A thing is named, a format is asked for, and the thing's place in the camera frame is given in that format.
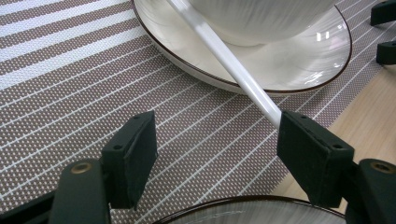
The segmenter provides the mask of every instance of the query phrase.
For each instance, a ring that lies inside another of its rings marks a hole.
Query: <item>woven placemat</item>
[[[320,91],[276,97],[330,126],[381,69],[376,44],[395,22],[369,25],[377,2],[337,4],[353,51]],[[0,213],[56,189],[70,162],[99,158],[131,116],[155,110],[159,158],[137,211],[114,223],[150,223],[193,204],[269,194],[288,173],[276,130],[244,95],[209,86],[155,49],[126,0],[0,2]]]

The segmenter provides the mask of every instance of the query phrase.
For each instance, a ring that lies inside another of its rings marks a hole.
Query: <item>brown rim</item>
[[[134,14],[136,15],[136,17],[137,17],[137,19],[139,20],[140,24],[141,24],[142,27],[145,29],[146,33],[151,37],[151,39],[153,39],[159,46],[161,46],[162,49],[164,49],[166,52],[168,52],[168,53],[169,53],[170,55],[172,55],[174,58],[176,58],[177,60],[181,61],[182,63],[184,63],[185,65],[187,65],[187,66],[190,67],[191,69],[196,70],[196,71],[200,72],[201,74],[203,74],[203,75],[205,75],[205,76],[207,76],[207,77],[211,77],[211,78],[213,78],[213,79],[215,79],[215,80],[217,80],[217,81],[221,81],[221,82],[223,82],[223,83],[225,83],[225,84],[228,84],[228,85],[230,85],[230,86],[239,87],[239,88],[240,88],[240,86],[239,86],[237,83],[234,83],[234,82],[225,80],[225,79],[223,79],[223,78],[219,78],[219,77],[213,76],[212,74],[209,74],[209,73],[207,73],[206,71],[204,71],[204,70],[202,70],[202,69],[200,69],[200,68],[197,68],[197,67],[195,67],[194,65],[192,65],[192,64],[190,64],[190,63],[184,61],[182,58],[178,57],[172,50],[170,50],[170,49],[168,49],[166,46],[164,46],[164,45],[161,43],[161,41],[159,41],[159,40],[151,33],[151,31],[146,27],[146,25],[145,25],[145,24],[143,23],[143,21],[140,19],[139,13],[137,12],[137,9],[136,9],[136,7],[135,7],[135,5],[134,5],[134,0],[131,0],[131,2],[132,2],[132,8],[134,9]],[[321,83],[321,84],[319,84],[319,85],[317,85],[317,86],[315,86],[315,87],[300,89],[300,90],[296,90],[296,91],[276,91],[276,90],[266,90],[266,89],[263,89],[265,92],[277,93],[277,94],[290,94],[290,93],[302,93],[302,92],[305,92],[305,91],[312,91],[312,90],[320,89],[321,87],[323,87],[323,86],[329,84],[330,82],[334,81],[336,78],[338,78],[338,77],[344,72],[344,70],[347,68],[347,65],[349,64],[350,58],[351,58],[351,56],[352,56],[352,35],[351,35],[351,33],[350,33],[350,29],[349,29],[349,26],[347,25],[347,21],[346,21],[346,19],[344,18],[344,15],[341,13],[340,9],[339,9],[337,6],[334,6],[334,7],[337,9],[338,13],[340,13],[341,18],[343,19],[344,23],[346,24],[346,29],[347,29],[347,32],[348,32],[348,34],[349,34],[349,55],[348,55],[348,57],[347,57],[346,63],[344,64],[343,68],[342,68],[334,77],[330,78],[329,80],[327,80],[327,81],[325,81],[325,82],[323,82],[323,83]]]
[[[237,196],[237,197],[232,197],[232,198],[224,198],[224,199],[219,199],[219,200],[215,200],[215,201],[211,201],[211,202],[207,202],[207,203],[200,203],[195,206],[178,211],[170,216],[163,217],[162,219],[154,222],[154,224],[169,223],[171,221],[175,221],[181,217],[188,216],[188,215],[195,213],[197,211],[205,210],[207,208],[211,208],[211,207],[215,207],[215,206],[220,206],[220,205],[229,204],[229,203],[246,203],[246,202],[254,202],[254,201],[279,201],[279,202],[286,202],[286,203],[297,203],[297,204],[301,204],[301,205],[305,205],[305,206],[314,207],[320,211],[327,212],[329,214],[338,216],[340,218],[345,218],[343,214],[333,211],[332,209],[317,207],[307,201],[303,201],[303,200],[299,200],[299,199],[293,199],[293,198],[275,196],[275,195],[248,195],[248,196]]]

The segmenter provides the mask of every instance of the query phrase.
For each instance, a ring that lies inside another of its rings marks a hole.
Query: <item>white stripe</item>
[[[230,102],[233,98],[235,98],[237,96],[234,95],[233,97],[231,97],[230,99],[228,99],[226,102],[222,103],[221,105],[219,105],[218,107],[216,107],[215,109],[213,109],[212,111],[210,111],[209,113],[205,114],[203,117],[201,117],[200,119],[198,119],[197,121],[195,121],[192,125],[190,125],[188,128],[184,129],[183,132],[178,133],[177,135],[175,135],[173,138],[171,138],[170,140],[168,140],[167,142],[165,142],[163,145],[161,145],[158,150],[162,150],[164,147],[166,147],[168,144],[170,144],[171,142],[173,142],[175,139],[179,138],[183,133],[185,133],[186,131],[188,131],[190,128],[194,127],[197,123],[201,122],[202,120],[206,119],[207,117],[209,117],[210,115],[212,115],[213,112],[217,111],[218,109],[220,109],[222,106],[226,105],[228,102]]]
[[[208,113],[209,115],[211,115],[212,113],[214,113],[215,111],[217,111],[218,109],[220,109],[221,107],[223,107],[224,105],[228,104],[229,102],[231,102],[231,100],[233,100],[237,95],[231,97],[230,99],[228,99],[226,102],[222,103],[221,105],[219,105],[218,107],[216,107],[214,110],[210,111],[210,113]],[[208,135],[206,138],[204,138],[203,140],[201,140],[197,145],[195,145],[194,147],[190,148],[187,152],[185,152],[183,155],[181,155],[179,158],[177,158],[177,160],[173,161],[171,164],[169,164],[165,169],[161,170],[158,174],[156,174],[154,177],[152,177],[148,183],[146,184],[146,186],[148,186],[149,184],[151,184],[154,180],[156,180],[158,177],[160,177],[161,175],[163,175],[167,170],[169,170],[170,168],[172,168],[175,164],[177,164],[179,161],[183,160],[186,156],[188,156],[191,152],[193,152],[196,148],[198,148],[201,144],[203,144],[204,142],[206,142],[208,139],[210,139],[213,135],[215,135],[217,132],[221,131],[225,126],[227,126],[229,123],[231,123],[233,120],[235,120],[238,116],[240,116],[242,113],[244,113],[246,110],[248,110],[250,107],[252,107],[254,104],[250,104],[248,105],[245,109],[243,109],[242,111],[240,111],[238,114],[236,114],[235,116],[233,116],[232,118],[230,118],[229,120],[227,120],[227,122],[223,123],[220,127],[218,127],[213,133],[211,133],[210,135]],[[204,117],[202,117],[201,119],[199,119],[198,121],[194,122],[191,126],[188,127],[188,129],[192,128],[193,126],[195,126],[197,123],[201,122],[202,120],[206,119],[208,117],[208,115],[206,114]],[[173,142],[176,138],[172,138],[171,140],[169,140],[167,143]]]
[[[23,42],[9,48],[2,49],[2,53],[0,54],[0,62],[16,58],[23,54],[27,54],[39,49],[44,49],[46,47],[64,42],[66,40],[70,40],[78,36],[106,28],[107,26],[130,20],[131,18],[131,11],[124,11],[109,17],[102,18],[97,21],[84,23],[70,29],[62,30],[58,33],[45,35],[31,41]]]
[[[168,67],[169,65],[170,65],[170,64],[168,64],[168,65],[166,65],[166,66],[164,66],[164,67],[162,67],[162,68],[159,68],[159,69],[157,69],[156,71],[151,72],[151,73],[149,73],[148,75],[146,75],[146,76],[144,76],[144,77],[141,77],[141,78],[139,78],[139,79],[137,79],[137,80],[135,80],[135,81],[129,83],[128,85],[123,86],[123,87],[120,88],[120,89],[117,89],[117,90],[115,90],[115,91],[112,91],[112,92],[106,94],[105,96],[103,96],[103,97],[101,97],[101,98],[99,98],[99,99],[97,99],[97,100],[95,100],[95,101],[89,103],[88,105],[92,105],[92,104],[98,102],[98,101],[101,100],[101,99],[105,99],[105,98],[107,98],[109,95],[112,95],[112,94],[114,94],[114,93],[116,93],[116,92],[118,92],[118,91],[120,91],[120,90],[123,90],[123,89],[129,87],[129,86],[135,84],[136,82],[138,82],[138,81],[140,81],[140,80],[142,80],[142,79],[144,79],[144,78],[146,78],[146,77],[149,77],[149,76],[151,76],[151,75],[157,73],[158,71],[164,69],[165,67]],[[47,148],[49,148],[49,147],[51,147],[51,146],[54,146],[55,144],[59,143],[60,141],[66,139],[66,138],[70,137],[71,135],[76,134],[77,132],[83,130],[84,128],[87,128],[88,126],[94,124],[96,121],[99,121],[100,119],[103,119],[103,118],[105,118],[106,116],[108,116],[108,115],[110,115],[110,114],[112,114],[112,113],[114,113],[114,112],[116,112],[116,111],[118,111],[118,110],[124,108],[125,106],[127,106],[127,105],[133,103],[134,101],[136,101],[136,100],[142,98],[143,96],[149,94],[150,92],[159,89],[161,86],[165,85],[166,83],[169,83],[169,82],[171,82],[172,80],[175,80],[176,78],[181,77],[181,76],[182,76],[182,75],[178,75],[178,76],[176,76],[176,77],[172,77],[171,79],[165,81],[165,82],[162,83],[161,85],[159,85],[159,86],[157,86],[157,87],[151,89],[150,91],[145,92],[145,93],[142,94],[142,95],[139,95],[139,96],[135,97],[134,99],[132,99],[131,101],[129,101],[128,103],[126,103],[126,104],[124,104],[124,105],[121,105],[121,106],[119,106],[119,107],[117,107],[117,108],[114,108],[113,110],[111,110],[110,112],[105,113],[105,114],[102,115],[101,117],[99,117],[99,118],[97,118],[97,119],[94,119],[94,120],[91,120],[88,124],[85,124],[84,126],[81,126],[81,127],[79,127],[78,129],[74,130],[73,132],[68,133],[67,135],[65,135],[65,136],[59,138],[58,140],[52,142],[51,144],[46,145],[45,147],[40,148],[40,149],[37,150],[36,152],[29,154],[27,157],[24,157],[24,158],[22,158],[22,159],[20,159],[20,160],[18,160],[18,161],[12,162],[10,165],[8,165],[8,166],[4,167],[2,170],[0,170],[0,173],[6,171],[7,169],[11,168],[12,166],[15,166],[15,165],[17,165],[17,164],[19,164],[19,163],[21,163],[21,162],[23,162],[23,161],[25,161],[25,160],[27,160],[27,159],[29,159],[29,158],[32,158],[34,155],[36,155],[36,154],[38,154],[38,153],[44,151],[45,149],[47,149]],[[67,115],[65,115],[65,116],[63,116],[63,117],[61,117],[61,118],[59,118],[59,119],[56,119],[56,120],[53,121],[52,123],[55,123],[55,122],[57,122],[57,121],[59,121],[59,120],[61,120],[61,119],[64,119],[64,118],[66,118],[66,117],[68,117],[68,116],[70,116],[70,115],[72,115],[72,114],[74,114],[74,113],[67,114]]]
[[[248,108],[250,108],[251,106],[253,106],[254,104],[252,103],[251,105],[247,106],[244,110],[242,110],[241,112],[239,112],[237,115],[235,115],[231,120],[234,120],[236,117],[240,116],[243,112],[245,112]],[[228,120],[227,123],[221,125],[220,129],[222,129],[226,124],[230,123],[231,120]],[[186,152],[184,155],[189,154],[194,148],[190,149],[188,152]],[[160,200],[157,204],[155,204],[153,207],[151,207],[151,209],[149,209],[147,211],[147,213],[145,215],[143,215],[141,218],[139,218],[136,223],[139,223],[140,221],[142,221],[143,219],[145,219],[152,211],[154,211],[155,209],[157,209],[163,202],[165,202],[166,200],[168,200],[170,197],[172,197],[173,194],[175,194],[175,192],[177,192],[179,189],[181,189],[185,184],[187,184],[188,182],[190,182],[190,180],[192,180],[197,174],[199,174],[202,170],[204,170],[206,168],[206,166],[208,164],[210,164],[216,157],[211,158],[207,163],[205,163],[203,166],[201,166],[198,170],[196,170],[194,172],[194,174],[190,175],[186,180],[184,180],[180,185],[178,185],[175,189],[173,189],[169,194],[167,194],[162,200]]]
[[[342,10],[341,12],[345,12],[345,11],[347,11],[348,9],[350,9],[351,7],[354,7],[354,6],[355,6],[356,4],[358,4],[360,1],[361,1],[361,0],[356,1],[354,4],[350,5],[349,7],[344,8],[344,10]]]
[[[261,176],[262,173],[264,173],[268,169],[268,167],[270,167],[272,163],[276,161],[276,159],[277,156],[274,156],[274,158],[271,159],[270,162],[268,162],[268,164],[266,164],[264,168],[262,168],[262,170],[260,170],[259,173],[255,175],[254,178],[251,179],[250,182],[248,182],[248,184],[241,191],[239,191],[238,196],[241,196],[259,178],[259,176]]]
[[[134,67],[136,67],[136,66],[138,66],[138,65],[139,65],[139,64],[137,64],[137,65],[135,65],[135,66],[132,66],[132,67],[129,67],[129,68],[126,68],[126,69],[124,69],[124,70],[122,70],[122,71],[120,71],[120,72],[118,72],[117,74],[114,74],[114,75],[112,75],[112,76],[114,77],[114,76],[116,76],[116,75],[119,75],[119,74],[121,74],[121,73],[123,73],[123,72],[126,72],[126,71],[128,71],[128,70],[130,70],[130,69],[133,69]],[[90,106],[90,105],[93,105],[93,104],[95,104],[95,103],[97,103],[97,102],[99,102],[99,101],[105,99],[105,98],[108,97],[109,95],[111,95],[111,94],[113,94],[113,93],[115,93],[115,92],[117,92],[117,91],[123,90],[123,89],[127,88],[128,86],[131,86],[132,84],[136,83],[137,81],[139,81],[139,80],[141,80],[141,79],[143,79],[143,78],[145,78],[145,77],[148,77],[148,76],[149,76],[149,75],[144,76],[144,77],[140,77],[139,79],[134,80],[134,81],[131,82],[130,84],[128,84],[128,85],[126,85],[126,86],[123,86],[123,87],[121,87],[121,88],[119,88],[119,89],[116,89],[116,90],[114,90],[114,91],[112,91],[112,92],[110,92],[110,93],[108,93],[108,94],[106,94],[106,95],[103,95],[103,96],[101,96],[100,98],[97,98],[97,99],[95,99],[94,101],[89,102],[88,104],[86,104],[86,105],[84,105],[84,106],[82,106],[82,107],[79,107],[77,110],[74,110],[74,111],[72,111],[72,112],[70,112],[70,113],[64,115],[63,117],[57,118],[57,119],[53,120],[52,122],[47,123],[47,124],[44,125],[44,126],[41,126],[41,127],[37,128],[37,129],[35,129],[35,130],[33,130],[33,131],[27,133],[27,134],[24,134],[23,136],[18,137],[18,138],[14,139],[14,140],[12,140],[12,141],[10,141],[10,142],[7,142],[5,145],[0,146],[0,150],[3,149],[3,148],[5,148],[5,147],[11,146],[12,144],[14,144],[14,143],[16,143],[16,142],[22,140],[23,138],[25,138],[25,137],[27,137],[27,136],[29,136],[29,135],[31,135],[31,134],[37,133],[37,132],[39,132],[39,131],[41,131],[41,130],[47,128],[47,127],[49,127],[51,124],[54,124],[54,123],[58,122],[59,120],[62,120],[62,119],[65,119],[65,118],[67,118],[67,117],[69,117],[69,116],[71,116],[71,115],[74,115],[74,114],[76,114],[78,111],[80,111],[80,110],[82,110],[82,109],[84,109],[84,108],[86,108],[86,107],[88,107],[88,106]],[[66,98],[68,98],[68,97],[70,97],[70,96],[72,96],[72,95],[74,95],[74,93],[72,93],[72,94],[70,94],[70,95],[64,97],[64,98],[61,99],[61,100],[57,100],[56,102],[62,101],[62,100],[66,99]]]
[[[179,95],[180,95],[181,93],[183,93],[184,91],[187,91],[187,90],[191,89],[192,87],[196,86],[196,85],[197,85],[198,83],[200,83],[200,82],[201,82],[201,81],[195,82],[194,84],[192,84],[191,86],[189,86],[189,87],[186,88],[185,90],[180,91],[180,92],[176,93],[175,95],[173,95],[172,97],[170,97],[170,98],[166,99],[165,101],[159,103],[158,105],[155,105],[155,106],[152,107],[150,110],[154,110],[154,109],[157,108],[158,106],[163,105],[163,104],[169,102],[170,100],[172,100],[172,99],[174,99],[175,97],[179,96]],[[3,201],[3,198],[6,197],[6,196],[8,196],[9,194],[11,194],[13,191],[22,188],[23,186],[25,186],[25,185],[31,183],[32,181],[34,181],[35,179],[38,179],[40,176],[44,175],[46,172],[48,172],[48,171],[50,171],[50,170],[53,170],[54,168],[58,167],[58,166],[61,165],[62,163],[64,163],[64,162],[66,162],[66,161],[68,161],[68,160],[70,160],[70,159],[76,157],[78,154],[84,152],[85,150],[89,149],[90,147],[93,147],[95,144],[97,144],[97,143],[99,143],[99,142],[105,140],[105,139],[108,138],[111,134],[117,132],[122,126],[123,126],[123,124],[122,124],[120,127],[114,129],[112,132],[106,134],[105,136],[102,136],[101,138],[97,139],[96,141],[94,141],[94,142],[90,143],[89,145],[85,146],[84,148],[82,148],[82,149],[79,150],[78,152],[73,153],[71,156],[67,157],[66,159],[64,159],[64,160],[62,160],[62,161],[59,161],[59,162],[58,162],[57,164],[55,164],[55,165],[52,165],[49,169],[45,170],[44,172],[41,172],[40,174],[35,175],[35,177],[33,177],[33,178],[27,180],[26,182],[24,182],[24,183],[22,183],[22,184],[19,184],[16,188],[14,188],[14,189],[9,189],[9,191],[6,192],[5,194],[0,194],[0,201]]]
[[[142,47],[139,48],[139,49],[135,49],[135,50],[133,50],[133,51],[131,51],[131,52],[128,52],[128,53],[126,53],[126,54],[121,55],[120,57],[114,58],[114,59],[112,59],[112,60],[110,60],[110,61],[107,61],[107,62],[105,62],[105,63],[101,63],[101,64],[99,64],[99,65],[96,65],[96,66],[93,67],[93,68],[90,68],[90,69],[88,69],[88,70],[86,70],[86,71],[84,71],[84,72],[82,72],[82,73],[78,73],[78,74],[76,74],[76,75],[74,75],[74,76],[71,76],[71,77],[69,77],[69,78],[67,78],[67,79],[65,79],[65,80],[60,81],[60,82],[54,83],[54,84],[52,84],[52,85],[50,85],[50,86],[48,86],[48,87],[46,87],[46,88],[43,88],[43,89],[40,89],[40,90],[38,90],[38,91],[34,91],[34,92],[32,92],[32,93],[29,93],[29,94],[27,94],[27,95],[24,95],[24,96],[22,96],[21,98],[18,98],[18,99],[16,99],[16,100],[13,100],[13,101],[11,101],[11,102],[8,102],[8,103],[6,103],[6,104],[4,104],[4,105],[0,105],[0,109],[2,109],[2,108],[4,108],[4,107],[7,107],[7,106],[10,106],[10,105],[13,105],[13,104],[16,104],[17,102],[19,102],[19,101],[21,101],[21,100],[24,100],[24,99],[26,99],[26,98],[30,98],[30,97],[32,97],[32,96],[34,96],[34,95],[36,95],[36,94],[39,94],[39,93],[42,92],[42,91],[46,91],[46,90],[49,90],[49,89],[54,88],[54,87],[56,87],[56,86],[59,86],[59,85],[61,85],[62,83],[65,83],[65,82],[67,82],[67,81],[69,81],[69,80],[71,80],[71,79],[74,79],[74,78],[76,78],[76,77],[82,76],[82,75],[84,75],[84,74],[86,74],[86,73],[89,73],[89,72],[91,72],[91,71],[93,71],[93,70],[99,68],[99,67],[102,67],[102,66],[104,66],[104,65],[106,65],[106,64],[109,64],[109,63],[113,63],[113,62],[115,62],[116,60],[119,60],[119,59],[124,58],[124,57],[126,57],[126,56],[128,56],[128,55],[131,55],[131,54],[133,54],[133,53],[136,53],[136,52],[138,52],[138,51],[141,50],[141,49],[146,49],[147,47],[150,47],[150,46],[152,46],[152,44],[149,44],[149,45],[146,45],[146,46],[142,46]]]
[[[317,91],[315,91],[314,94],[312,94],[305,102],[303,102],[303,103],[300,105],[300,107],[298,107],[298,108],[296,109],[296,112],[298,112],[298,111],[300,111],[301,109],[303,109],[303,107],[304,107],[306,104],[311,103],[311,100],[312,100],[319,92],[320,92],[320,89],[317,90]]]
[[[359,26],[361,26],[362,24],[364,24],[365,22],[367,22],[368,19],[370,19],[371,16],[367,17],[364,21],[359,22],[359,24],[357,24],[355,27],[353,27],[350,32],[352,33],[353,30],[355,30],[356,28],[358,28]]]
[[[0,16],[7,15],[14,12],[23,11],[29,8],[42,7],[51,3],[62,2],[59,0],[29,0],[0,6]]]
[[[282,101],[279,102],[279,104],[277,105],[281,105],[283,104],[283,102],[285,102],[287,99],[289,98],[289,96],[285,97],[282,99]],[[256,126],[259,122],[261,122],[265,117],[262,117],[261,119],[257,120],[251,127],[249,127],[246,131],[244,131],[241,135],[238,136],[237,139],[240,138],[240,136],[242,137],[243,135],[245,135],[248,131],[250,131],[254,126]],[[212,188],[210,188],[210,190],[208,190],[200,199],[198,199],[194,204],[198,204],[200,203],[210,192],[212,192],[213,189],[215,189],[219,184],[221,184],[222,181],[224,181],[230,174],[233,173],[233,171],[235,171],[242,163],[244,163],[251,155],[253,155],[254,152],[257,151],[257,149],[259,149],[265,142],[268,141],[268,139],[270,139],[271,136],[273,136],[276,133],[276,130],[274,130],[273,132],[271,132],[266,138],[264,138],[264,140],[262,140],[256,147],[254,147],[252,150],[250,150],[250,152],[240,161],[238,162],[233,169],[231,169],[226,175],[224,175],[221,180],[219,180],[214,186],[212,186]]]
[[[361,36],[359,36],[359,38],[357,38],[355,41],[352,42],[353,45],[355,45],[356,42],[358,42],[360,39],[362,39],[365,35],[367,35],[371,30],[373,30],[374,27],[368,29],[364,34],[362,34]]]
[[[373,1],[372,3],[370,3],[367,7],[369,7],[370,5],[377,3],[376,1]],[[360,14],[361,12],[363,12],[367,7],[364,7],[362,10],[360,10],[359,12],[357,12],[355,15],[349,17],[346,21],[350,21],[352,20],[352,18],[356,17],[358,14]]]
[[[112,0],[112,1],[98,1],[85,4],[78,7],[71,7],[62,11],[53,12],[35,18],[30,18],[25,21],[17,21],[1,27],[0,37],[6,35],[13,35],[22,31],[30,30],[39,26],[47,25],[56,21],[66,20],[85,13],[93,12],[105,7],[112,7],[116,4],[127,2],[128,0]]]
[[[46,61],[24,67],[18,71],[14,71],[0,76],[0,90],[16,85],[18,83],[27,81],[33,77],[38,77],[50,71],[59,69],[70,63],[75,63],[84,58],[90,57],[93,54],[99,53],[106,49],[110,49],[128,42],[132,39],[144,35],[145,32],[141,26],[132,30],[124,31],[120,34],[101,39],[79,49],[71,50],[65,54],[50,58]]]
[[[227,147],[225,147],[224,149],[228,149],[230,148],[236,141],[238,141],[239,139],[241,139],[247,132],[249,132],[251,129],[253,129],[257,124],[259,124],[262,120],[264,119],[264,117],[258,119],[253,125],[251,125],[250,127],[248,127],[244,132],[242,132],[241,134],[239,134],[229,145],[227,145]],[[263,141],[261,141],[256,147],[254,147],[252,150],[250,150],[250,152],[241,160],[239,161],[234,167],[233,169],[231,169],[226,175],[224,175],[218,182],[216,182],[215,185],[212,186],[212,188],[210,188],[203,196],[201,196],[201,198],[199,198],[194,205],[200,203],[204,198],[206,198],[206,196],[212,192],[213,189],[215,189],[221,182],[223,182],[230,174],[233,173],[234,170],[236,170],[236,168],[239,167],[239,165],[241,165],[247,158],[249,158],[262,144],[264,144],[269,137],[271,136],[271,134],[269,136],[267,136]]]
[[[219,89],[214,89],[213,91],[210,91],[208,94],[204,95],[203,97],[199,98],[197,101],[195,101],[194,103],[184,107],[182,110],[178,111],[176,114],[174,114],[172,117],[166,119],[164,122],[162,122],[161,124],[157,125],[157,129],[160,128],[161,126],[163,126],[166,122],[168,122],[169,120],[175,118],[176,116],[178,116],[179,114],[183,113],[184,111],[188,110],[189,108],[191,108],[192,106],[198,104],[199,102],[201,102],[202,100],[204,100],[206,97],[208,97],[209,95],[213,94],[214,92],[218,91]]]
[[[86,86],[86,87],[84,87],[84,88],[82,88],[82,89],[79,89],[78,91],[74,91],[74,92],[72,92],[72,93],[70,93],[70,94],[68,94],[68,95],[66,95],[66,96],[64,96],[64,97],[62,97],[62,98],[59,98],[59,99],[57,99],[57,100],[54,100],[54,101],[51,102],[50,104],[41,106],[41,107],[39,107],[38,109],[36,109],[36,110],[34,110],[34,111],[31,111],[31,112],[29,112],[29,113],[27,113],[27,114],[24,114],[24,115],[22,115],[22,116],[20,116],[20,117],[18,117],[18,118],[16,118],[16,119],[12,119],[12,120],[10,120],[10,121],[7,122],[7,123],[2,124],[2,125],[0,126],[0,128],[3,128],[4,126],[7,126],[8,124],[14,123],[14,122],[16,122],[16,121],[18,121],[18,120],[24,119],[24,118],[26,118],[26,117],[28,117],[28,116],[30,116],[30,115],[33,115],[34,113],[37,113],[37,112],[39,112],[39,111],[41,111],[41,110],[43,110],[43,109],[45,109],[45,108],[47,108],[47,107],[49,107],[49,106],[51,106],[51,105],[55,105],[55,104],[57,104],[57,103],[59,103],[59,102],[61,102],[61,101],[63,101],[63,100],[66,100],[67,98],[70,98],[70,97],[72,97],[72,96],[78,94],[79,92],[85,91],[85,90],[87,90],[87,89],[89,89],[89,88],[91,88],[91,87],[93,87],[93,86],[96,86],[97,84],[102,83],[102,82],[104,82],[104,81],[106,81],[106,80],[108,80],[108,79],[111,79],[111,78],[113,78],[113,77],[115,77],[115,76],[117,76],[117,75],[119,75],[119,74],[121,74],[121,73],[123,73],[123,72],[125,72],[125,71],[130,70],[131,68],[137,67],[137,66],[139,66],[139,65],[142,64],[142,63],[146,63],[146,62],[148,62],[148,61],[150,61],[150,60],[156,58],[156,57],[159,56],[159,55],[161,55],[161,53],[160,53],[160,54],[156,54],[156,55],[154,55],[154,56],[152,56],[152,57],[150,57],[150,58],[147,58],[146,60],[144,60],[144,61],[142,61],[142,62],[139,62],[139,63],[137,63],[137,64],[134,64],[134,66],[132,66],[132,67],[125,68],[125,69],[123,69],[122,71],[119,71],[119,72],[116,73],[116,74],[113,74],[113,75],[111,75],[111,76],[105,77],[105,78],[103,78],[103,79],[101,79],[101,80],[99,80],[99,81],[97,81],[97,82],[94,82],[94,83],[92,83],[92,84],[90,84],[90,85],[88,85],[88,86]],[[12,142],[9,142],[9,143],[12,144],[12,143],[14,143],[15,141],[19,141],[19,140],[21,140],[21,139],[16,139],[16,140],[14,140],[14,141],[12,141]]]

